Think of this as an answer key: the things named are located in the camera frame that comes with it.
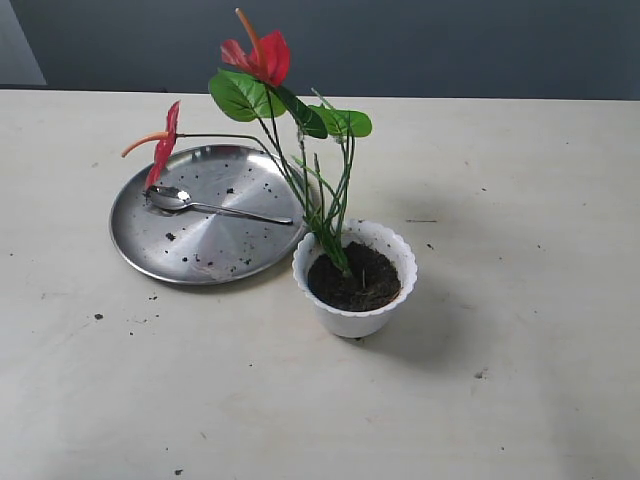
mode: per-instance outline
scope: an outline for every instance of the dark soil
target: dark soil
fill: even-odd
[[[332,307],[350,312],[376,310],[396,298],[400,280],[387,257],[355,242],[344,251],[353,276],[345,278],[327,255],[318,257],[308,278],[309,289],[316,297]]]

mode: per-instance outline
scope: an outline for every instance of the white table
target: white table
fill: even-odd
[[[118,154],[176,98],[181,131],[259,133],[207,96],[0,92],[1,479],[640,478],[640,104],[336,99],[374,122],[350,214],[420,268],[353,342],[290,259],[194,289],[119,257],[152,146]]]

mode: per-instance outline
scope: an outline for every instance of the red flower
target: red flower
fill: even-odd
[[[139,147],[143,143],[158,140],[158,144],[156,145],[156,152],[153,159],[153,167],[151,167],[151,171],[149,172],[149,175],[147,175],[147,180],[144,184],[145,190],[158,181],[158,178],[160,178],[160,175],[162,175],[164,167],[169,161],[169,157],[171,156],[171,152],[173,151],[173,147],[176,144],[176,139],[178,136],[177,130],[179,112],[180,102],[178,101],[171,105],[171,108],[167,113],[167,129],[164,132],[157,132],[152,133],[151,135],[147,135],[146,137],[141,138],[140,140],[135,142],[133,145],[127,147],[127,149],[122,152],[122,156],[126,157],[131,150]]]
[[[291,51],[282,33],[276,30],[266,37],[258,38],[242,10],[238,8],[236,13],[249,34],[253,51],[247,55],[237,40],[227,40],[220,47],[222,61],[273,87],[280,86],[291,64]]]

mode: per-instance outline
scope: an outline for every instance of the steel spoon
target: steel spoon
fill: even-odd
[[[273,217],[270,215],[262,215],[259,213],[247,212],[231,207],[223,207],[221,205],[209,205],[207,203],[194,202],[191,195],[186,190],[180,190],[176,187],[163,187],[152,185],[148,190],[148,198],[156,207],[163,210],[178,211],[189,207],[205,207],[221,212],[233,213],[245,218],[254,220],[262,220],[265,222],[278,223],[280,225],[291,225],[293,220],[287,217]]]

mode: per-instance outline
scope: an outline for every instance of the stainless steel plate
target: stainless steel plate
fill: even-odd
[[[169,213],[147,201],[134,176],[111,210],[111,237],[134,268],[187,285],[230,282],[260,272],[293,250],[306,233],[303,209],[267,154],[238,145],[210,145],[175,153],[161,181],[194,201],[286,216],[293,225],[188,209]]]

